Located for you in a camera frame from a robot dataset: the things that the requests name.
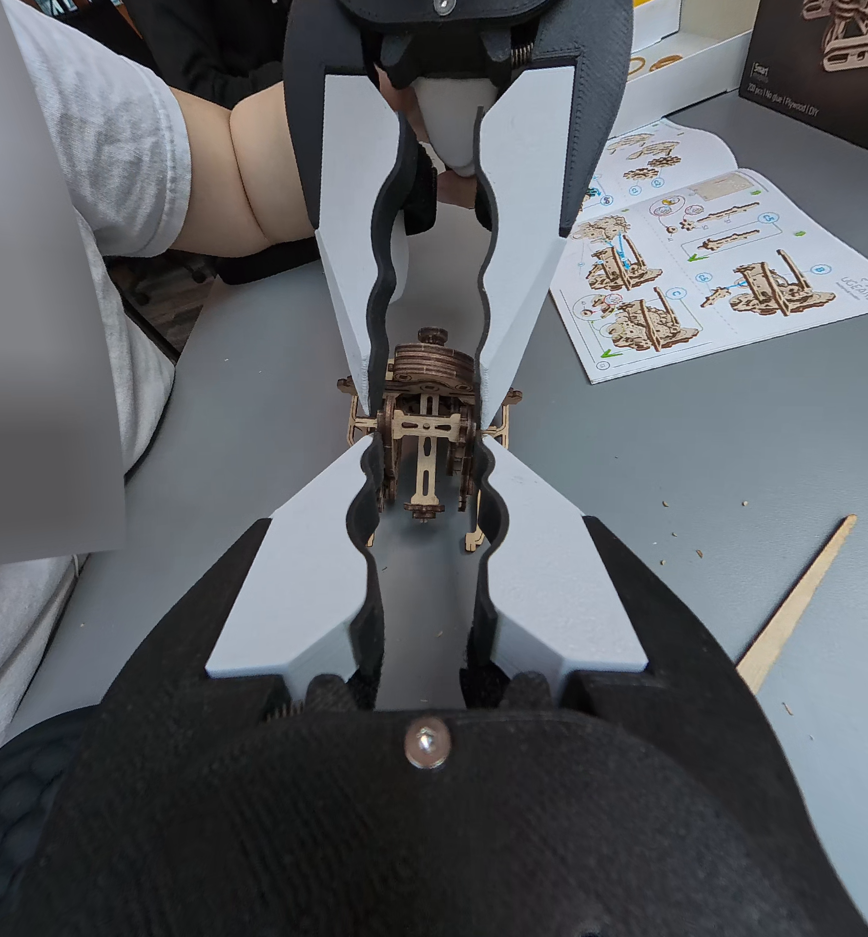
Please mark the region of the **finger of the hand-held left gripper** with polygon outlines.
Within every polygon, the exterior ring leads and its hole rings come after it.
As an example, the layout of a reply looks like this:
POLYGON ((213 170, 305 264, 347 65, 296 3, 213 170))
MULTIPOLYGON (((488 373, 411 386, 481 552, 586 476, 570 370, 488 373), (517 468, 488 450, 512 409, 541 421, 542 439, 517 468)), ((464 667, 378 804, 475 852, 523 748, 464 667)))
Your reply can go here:
POLYGON ((381 406, 389 356, 385 318, 407 282, 401 205, 415 179, 417 153, 407 119, 369 77, 326 76, 316 239, 366 415, 381 406))
POLYGON ((482 424, 510 389, 564 249, 559 224, 574 72, 525 70, 479 126, 479 169, 493 221, 482 270, 488 313, 478 353, 482 424))

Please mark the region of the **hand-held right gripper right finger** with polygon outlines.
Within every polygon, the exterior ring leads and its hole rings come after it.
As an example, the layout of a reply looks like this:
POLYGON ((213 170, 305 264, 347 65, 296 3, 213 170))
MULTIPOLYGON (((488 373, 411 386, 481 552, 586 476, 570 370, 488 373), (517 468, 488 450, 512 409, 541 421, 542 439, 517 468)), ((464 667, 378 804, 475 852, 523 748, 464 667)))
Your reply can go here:
POLYGON ((477 446, 479 561, 469 705, 498 703, 509 678, 545 677, 559 701, 575 671, 640 673, 648 657, 581 510, 492 438, 477 446))

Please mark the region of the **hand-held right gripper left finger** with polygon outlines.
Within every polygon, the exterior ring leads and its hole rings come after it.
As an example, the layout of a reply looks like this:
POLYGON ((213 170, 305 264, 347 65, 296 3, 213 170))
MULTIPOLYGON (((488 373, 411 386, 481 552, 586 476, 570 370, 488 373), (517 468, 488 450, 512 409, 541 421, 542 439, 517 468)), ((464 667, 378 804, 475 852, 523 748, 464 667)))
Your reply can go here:
POLYGON ((380 438, 360 439, 274 511, 209 676, 278 674, 299 701, 315 676, 336 674, 359 708, 374 707, 384 626, 368 542, 380 520, 382 456, 380 438))

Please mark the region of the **wooden mechanical model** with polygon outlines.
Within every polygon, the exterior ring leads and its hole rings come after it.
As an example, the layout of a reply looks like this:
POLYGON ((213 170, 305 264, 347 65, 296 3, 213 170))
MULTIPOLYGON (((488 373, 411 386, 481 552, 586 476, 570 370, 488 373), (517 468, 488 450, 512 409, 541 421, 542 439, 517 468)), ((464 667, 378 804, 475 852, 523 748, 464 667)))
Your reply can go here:
POLYGON ((419 329, 416 342, 396 346, 386 364, 382 405, 374 416, 358 414, 353 377, 337 381, 338 389, 351 395, 349 445, 354 445, 358 434, 381 436, 380 509, 395 501, 404 440, 416 439, 415 491, 404 507, 420 522, 444 512, 436 493, 439 444, 447 448, 446 474, 459 477, 458 510, 465 511, 476 490, 475 436, 489 436, 508 447, 509 409, 522 399, 522 392, 510 389, 501 403, 498 426, 481 427, 475 417, 474 359, 449 347, 447 341, 446 329, 427 326, 419 329))

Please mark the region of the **grey desk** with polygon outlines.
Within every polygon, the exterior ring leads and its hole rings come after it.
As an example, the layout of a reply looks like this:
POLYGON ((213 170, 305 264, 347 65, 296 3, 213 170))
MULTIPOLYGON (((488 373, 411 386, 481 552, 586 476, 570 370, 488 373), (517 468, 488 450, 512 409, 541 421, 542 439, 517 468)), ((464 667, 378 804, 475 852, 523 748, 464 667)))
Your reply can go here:
MULTIPOLYGON (((349 372, 318 264, 217 282, 10 735, 96 703, 249 524, 345 449, 349 372)), ((759 695, 868 920, 868 316, 590 385, 546 301, 511 450, 599 517, 738 659, 834 527, 859 517, 759 695)))

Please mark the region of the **black jacket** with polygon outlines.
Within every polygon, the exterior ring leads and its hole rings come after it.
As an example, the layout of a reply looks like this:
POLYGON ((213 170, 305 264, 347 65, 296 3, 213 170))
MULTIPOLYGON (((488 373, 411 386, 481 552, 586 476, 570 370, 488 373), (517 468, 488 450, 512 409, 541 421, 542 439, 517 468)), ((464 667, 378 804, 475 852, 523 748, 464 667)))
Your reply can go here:
POLYGON ((126 1, 171 87, 232 109, 282 81, 290 1, 126 1))

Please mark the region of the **white cardboard box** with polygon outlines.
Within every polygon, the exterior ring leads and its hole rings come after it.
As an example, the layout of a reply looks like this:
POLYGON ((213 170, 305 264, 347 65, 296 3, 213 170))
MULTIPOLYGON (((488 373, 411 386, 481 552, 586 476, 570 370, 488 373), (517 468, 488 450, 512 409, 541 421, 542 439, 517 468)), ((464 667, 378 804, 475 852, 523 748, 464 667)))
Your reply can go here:
POLYGON ((757 1, 634 2, 620 134, 735 89, 741 80, 757 1))

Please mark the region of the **illustrated instruction booklet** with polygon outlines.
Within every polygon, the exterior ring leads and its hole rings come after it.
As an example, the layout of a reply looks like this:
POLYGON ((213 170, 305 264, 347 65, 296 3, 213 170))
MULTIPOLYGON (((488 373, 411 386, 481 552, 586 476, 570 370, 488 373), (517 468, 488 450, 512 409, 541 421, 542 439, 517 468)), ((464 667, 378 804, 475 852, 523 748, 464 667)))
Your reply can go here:
POLYGON ((667 120, 609 139, 550 289, 592 383, 868 313, 868 260, 667 120))

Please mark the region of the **thin wooden stick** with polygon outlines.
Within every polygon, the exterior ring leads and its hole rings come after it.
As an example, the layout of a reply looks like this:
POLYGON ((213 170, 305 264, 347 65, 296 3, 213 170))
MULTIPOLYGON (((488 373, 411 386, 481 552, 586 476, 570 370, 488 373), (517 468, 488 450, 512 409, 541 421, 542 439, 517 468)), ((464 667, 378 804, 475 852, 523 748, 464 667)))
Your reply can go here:
POLYGON ((838 556, 857 521, 858 516, 850 514, 839 523, 826 545, 803 572, 791 592, 784 598, 741 657, 737 664, 737 671, 753 695, 758 695, 770 670, 778 661, 827 570, 838 556))

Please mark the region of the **black model kit box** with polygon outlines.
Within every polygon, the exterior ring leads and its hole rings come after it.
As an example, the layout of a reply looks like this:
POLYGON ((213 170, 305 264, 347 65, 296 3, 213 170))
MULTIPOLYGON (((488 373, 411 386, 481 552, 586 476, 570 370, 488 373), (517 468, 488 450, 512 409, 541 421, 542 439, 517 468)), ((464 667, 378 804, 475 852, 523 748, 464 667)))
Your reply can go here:
POLYGON ((740 95, 868 150, 868 1, 760 2, 740 95))

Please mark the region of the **black cushion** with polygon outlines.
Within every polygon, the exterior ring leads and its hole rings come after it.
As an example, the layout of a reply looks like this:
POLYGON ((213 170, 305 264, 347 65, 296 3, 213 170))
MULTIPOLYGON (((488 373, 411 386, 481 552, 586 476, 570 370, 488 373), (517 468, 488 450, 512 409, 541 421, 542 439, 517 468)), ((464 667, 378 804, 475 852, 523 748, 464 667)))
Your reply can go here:
POLYGON ((34 725, 0 748, 0 917, 41 837, 54 797, 96 707, 34 725))

